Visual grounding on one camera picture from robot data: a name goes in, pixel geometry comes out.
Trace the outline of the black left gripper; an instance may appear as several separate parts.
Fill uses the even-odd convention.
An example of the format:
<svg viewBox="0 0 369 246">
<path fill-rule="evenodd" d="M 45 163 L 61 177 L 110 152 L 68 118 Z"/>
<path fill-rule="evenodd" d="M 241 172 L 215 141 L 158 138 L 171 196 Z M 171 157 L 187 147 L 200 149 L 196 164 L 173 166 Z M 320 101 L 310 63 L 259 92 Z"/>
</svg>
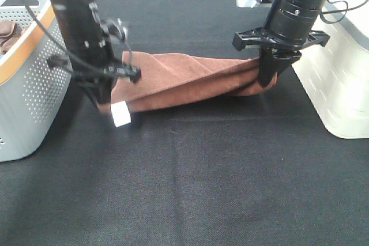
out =
<svg viewBox="0 0 369 246">
<path fill-rule="evenodd" d="M 70 57 L 71 52 L 65 47 L 59 48 L 65 55 L 52 55 L 47 59 L 50 69 L 60 68 L 71 74 L 77 80 L 77 85 L 88 96 L 92 104 L 99 111 L 109 111 L 111 108 L 111 92 L 117 79 L 125 78 L 136 83 L 141 78 L 141 69 L 133 65 L 133 51 L 127 42 L 128 27 L 120 18 L 107 19 L 100 23 L 103 33 L 107 35 L 105 42 L 113 42 L 125 46 L 129 52 L 127 62 L 122 62 L 116 57 L 108 58 L 106 66 L 97 67 L 79 57 Z"/>
</svg>

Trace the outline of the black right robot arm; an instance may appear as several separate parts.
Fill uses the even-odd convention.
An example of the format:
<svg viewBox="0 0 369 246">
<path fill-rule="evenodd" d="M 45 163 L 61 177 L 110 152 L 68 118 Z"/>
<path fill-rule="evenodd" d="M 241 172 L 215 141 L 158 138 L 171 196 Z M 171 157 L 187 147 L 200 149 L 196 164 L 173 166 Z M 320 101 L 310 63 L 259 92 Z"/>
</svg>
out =
<svg viewBox="0 0 369 246">
<path fill-rule="evenodd" d="M 324 47 L 330 37 L 312 29 L 326 0 L 236 0 L 237 7 L 269 7 L 262 27 L 234 35 L 232 45 L 241 51 L 259 49 L 258 82 L 266 87 L 275 75 L 298 61 L 301 50 Z"/>
</svg>

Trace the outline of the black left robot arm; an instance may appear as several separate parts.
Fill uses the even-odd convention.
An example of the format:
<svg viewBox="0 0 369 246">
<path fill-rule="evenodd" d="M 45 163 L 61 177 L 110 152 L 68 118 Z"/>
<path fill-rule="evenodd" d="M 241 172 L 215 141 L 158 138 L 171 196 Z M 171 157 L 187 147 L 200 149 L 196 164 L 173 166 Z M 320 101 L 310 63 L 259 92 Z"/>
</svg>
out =
<svg viewBox="0 0 369 246">
<path fill-rule="evenodd" d="M 101 20 L 96 0 L 50 0 L 63 43 L 52 37 L 25 0 L 21 0 L 38 27 L 62 51 L 47 59 L 49 68 L 69 73 L 102 113 L 111 107 L 111 92 L 119 78 L 136 83 L 141 70 L 133 66 L 133 53 L 125 63 L 114 56 L 112 43 L 127 45 L 120 20 Z"/>
</svg>

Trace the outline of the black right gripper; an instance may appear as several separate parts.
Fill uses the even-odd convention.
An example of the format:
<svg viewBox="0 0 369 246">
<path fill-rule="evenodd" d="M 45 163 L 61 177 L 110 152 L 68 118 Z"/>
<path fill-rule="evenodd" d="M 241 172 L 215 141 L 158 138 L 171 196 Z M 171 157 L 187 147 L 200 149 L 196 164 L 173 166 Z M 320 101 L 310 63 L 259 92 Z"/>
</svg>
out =
<svg viewBox="0 0 369 246">
<path fill-rule="evenodd" d="M 268 86 L 273 77 L 280 75 L 288 67 L 288 55 L 305 48 L 320 45 L 325 47 L 330 36 L 324 31 L 310 31 L 302 43 L 278 38 L 263 27 L 244 32 L 236 32 L 232 45 L 238 51 L 245 48 L 259 47 L 258 82 Z"/>
</svg>

